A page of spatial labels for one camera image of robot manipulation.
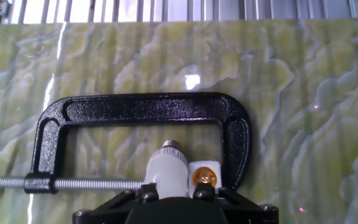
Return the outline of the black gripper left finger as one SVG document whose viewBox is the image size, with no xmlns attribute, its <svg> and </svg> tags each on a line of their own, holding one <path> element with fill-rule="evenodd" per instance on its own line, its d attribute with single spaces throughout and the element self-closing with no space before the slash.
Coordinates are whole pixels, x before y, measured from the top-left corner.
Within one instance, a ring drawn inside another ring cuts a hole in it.
<svg viewBox="0 0 358 224">
<path fill-rule="evenodd" d="M 156 185 L 144 184 L 138 190 L 125 190 L 94 210 L 78 210 L 72 215 L 72 224 L 125 223 L 134 208 L 159 200 Z"/>
</svg>

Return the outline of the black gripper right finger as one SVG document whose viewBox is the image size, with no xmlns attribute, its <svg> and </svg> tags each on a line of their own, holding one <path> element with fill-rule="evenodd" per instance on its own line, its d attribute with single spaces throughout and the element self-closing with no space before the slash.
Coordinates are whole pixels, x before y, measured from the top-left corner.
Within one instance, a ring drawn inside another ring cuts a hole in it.
<svg viewBox="0 0 358 224">
<path fill-rule="evenodd" d="M 271 223 L 279 224 L 279 209 L 271 204 L 257 205 L 236 191 L 211 184 L 199 183 L 193 193 L 193 200 L 209 202 L 222 211 L 228 223 Z"/>
</svg>

